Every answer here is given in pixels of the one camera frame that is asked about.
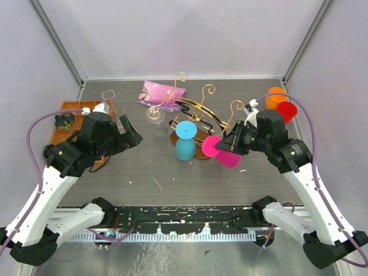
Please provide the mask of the pink wine glass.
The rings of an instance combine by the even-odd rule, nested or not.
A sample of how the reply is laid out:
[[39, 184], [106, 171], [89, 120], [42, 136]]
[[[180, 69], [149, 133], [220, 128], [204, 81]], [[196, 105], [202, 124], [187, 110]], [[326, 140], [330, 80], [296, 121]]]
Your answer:
[[221, 138], [219, 136], [208, 136], [202, 143], [202, 152], [207, 157], [216, 158], [220, 164], [227, 168], [236, 167], [240, 163], [242, 157], [232, 152], [217, 149], [216, 144], [220, 141]]

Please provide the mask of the gold wire wine glass rack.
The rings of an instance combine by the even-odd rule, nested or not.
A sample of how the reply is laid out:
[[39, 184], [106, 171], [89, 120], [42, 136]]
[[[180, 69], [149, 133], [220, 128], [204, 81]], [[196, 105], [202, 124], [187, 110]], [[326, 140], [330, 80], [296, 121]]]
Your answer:
[[[175, 78], [174, 78], [174, 87], [175, 88], [177, 87], [177, 81], [185, 82], [187, 80], [188, 80], [188, 76], [187, 76], [186, 73], [184, 73], [184, 72], [177, 73]], [[196, 144], [196, 149], [195, 149], [196, 152], [195, 152], [194, 157], [199, 159], [199, 160], [210, 159], [210, 157], [205, 156], [204, 153], [202, 152], [202, 143], [208, 136], [216, 135], [215, 131], [213, 130], [213, 126], [209, 125], [205, 120], [202, 119], [201, 113], [205, 113], [207, 116], [209, 116], [213, 120], [215, 120], [217, 125], [219, 125], [219, 127], [221, 129], [221, 133], [216, 135], [216, 136], [219, 136], [220, 138], [225, 136], [226, 130], [230, 127], [230, 122], [229, 121], [225, 122], [225, 121], [220, 120], [217, 115], [215, 115], [210, 109], [208, 109], [207, 107], [205, 107], [203, 105], [204, 100], [205, 100], [205, 94], [208, 93], [208, 94], [212, 95], [215, 91], [216, 91], [216, 87], [212, 84], [207, 84], [207, 85], [203, 86], [201, 102], [194, 102], [194, 101], [186, 99], [186, 98], [178, 98], [178, 97], [173, 98], [175, 103], [178, 104], [181, 107], [181, 112], [188, 117], [187, 121], [191, 121], [194, 124], [197, 122], [197, 123], [200, 124], [200, 126], [202, 126], [203, 128], [205, 128], [208, 131], [208, 134], [205, 136], [204, 139], [200, 139], [196, 135], [194, 137], [194, 141], [195, 141], [195, 144]], [[165, 103], [165, 101], [168, 98], [170, 98], [170, 95], [171, 95], [172, 92], [173, 92], [173, 90], [169, 93], [169, 95], [167, 95], [167, 97], [164, 99], [164, 101], [162, 103], [160, 103], [156, 106], [151, 106], [151, 107], [161, 108], [161, 106]], [[172, 129], [174, 129], [174, 131], [175, 131], [176, 126], [179, 123], [180, 122], [178, 121], [178, 119], [175, 118], [170, 123], [170, 127]]]

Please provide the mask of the blue wine glass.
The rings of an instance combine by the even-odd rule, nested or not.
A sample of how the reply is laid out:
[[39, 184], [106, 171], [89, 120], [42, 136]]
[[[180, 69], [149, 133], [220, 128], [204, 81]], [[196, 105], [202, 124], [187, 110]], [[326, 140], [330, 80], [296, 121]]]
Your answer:
[[190, 160], [194, 157], [196, 143], [194, 137], [197, 134], [197, 127], [191, 121], [180, 122], [175, 129], [178, 141], [175, 145], [175, 153], [180, 160]]

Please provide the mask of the clear tall wine glass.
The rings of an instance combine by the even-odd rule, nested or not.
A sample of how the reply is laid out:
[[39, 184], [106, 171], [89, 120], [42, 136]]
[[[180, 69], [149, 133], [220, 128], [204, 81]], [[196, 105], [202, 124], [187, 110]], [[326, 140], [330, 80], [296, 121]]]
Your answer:
[[118, 117], [118, 104], [115, 92], [111, 89], [105, 90], [102, 92], [101, 96], [103, 101], [106, 102], [110, 107], [109, 114], [111, 115], [113, 121], [116, 123], [118, 128], [121, 128], [122, 125]]

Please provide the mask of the orange wine glass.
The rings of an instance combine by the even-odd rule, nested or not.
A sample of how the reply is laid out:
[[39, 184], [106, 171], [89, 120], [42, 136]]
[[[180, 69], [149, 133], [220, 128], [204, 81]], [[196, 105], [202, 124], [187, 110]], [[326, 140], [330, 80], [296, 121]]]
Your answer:
[[277, 109], [281, 102], [286, 101], [286, 91], [281, 87], [272, 87], [269, 89], [268, 96], [265, 99], [268, 109]]

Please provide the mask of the red wine glass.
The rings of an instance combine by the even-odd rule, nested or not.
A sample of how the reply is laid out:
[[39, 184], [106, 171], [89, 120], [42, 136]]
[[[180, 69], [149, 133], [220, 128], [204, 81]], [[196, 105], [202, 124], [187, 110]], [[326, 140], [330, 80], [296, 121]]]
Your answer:
[[281, 102], [277, 107], [277, 111], [283, 117], [285, 124], [291, 122], [298, 113], [296, 105], [288, 101]]

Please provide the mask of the wooden compartment tray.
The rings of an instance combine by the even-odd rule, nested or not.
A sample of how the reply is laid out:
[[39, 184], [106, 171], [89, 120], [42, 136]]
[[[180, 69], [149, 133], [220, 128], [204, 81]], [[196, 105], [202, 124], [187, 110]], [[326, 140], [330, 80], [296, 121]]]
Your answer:
[[[74, 108], [89, 108], [91, 111], [93, 111], [93, 109], [101, 103], [102, 101], [65, 101], [62, 103], [61, 111]], [[84, 117], [85, 116], [81, 112], [67, 112], [63, 114], [57, 114], [55, 116], [55, 129], [51, 137], [51, 143], [46, 145], [43, 150], [43, 156], [45, 160], [47, 160], [49, 153], [54, 145], [65, 141], [67, 138], [74, 135], [77, 131], [80, 130]], [[98, 171], [107, 164], [109, 158], [111, 157], [111, 149], [108, 148], [108, 146], [111, 145], [112, 143], [110, 140], [107, 140], [104, 144], [101, 143], [99, 145], [100, 149], [102, 149], [102, 146], [106, 148], [106, 153], [102, 154], [95, 160], [95, 169], [90, 168], [91, 172]]]

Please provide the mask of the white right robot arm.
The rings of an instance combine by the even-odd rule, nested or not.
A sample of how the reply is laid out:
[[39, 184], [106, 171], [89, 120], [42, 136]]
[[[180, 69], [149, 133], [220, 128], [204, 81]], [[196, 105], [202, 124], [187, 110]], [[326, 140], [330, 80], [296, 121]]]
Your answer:
[[271, 196], [252, 204], [252, 219], [260, 227], [280, 227], [302, 245], [309, 261], [318, 269], [362, 252], [367, 234], [344, 218], [325, 188], [316, 167], [316, 155], [299, 139], [291, 139], [277, 110], [259, 111], [251, 100], [244, 107], [247, 118], [238, 121], [215, 147], [232, 154], [264, 153], [267, 160], [297, 192], [309, 219], [303, 219]]

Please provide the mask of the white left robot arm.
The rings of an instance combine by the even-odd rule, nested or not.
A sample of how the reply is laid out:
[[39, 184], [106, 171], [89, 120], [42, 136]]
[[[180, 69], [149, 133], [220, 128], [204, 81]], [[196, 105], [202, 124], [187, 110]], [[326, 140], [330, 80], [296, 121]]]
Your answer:
[[50, 221], [66, 192], [96, 160], [136, 147], [143, 139], [126, 115], [120, 116], [118, 126], [104, 102], [76, 112], [84, 116], [81, 129], [49, 147], [43, 170], [34, 164], [38, 177], [34, 192], [14, 220], [1, 228], [1, 250], [9, 248], [19, 263], [41, 266], [72, 236], [96, 225], [108, 228], [115, 221], [115, 207], [102, 197], [57, 222]]

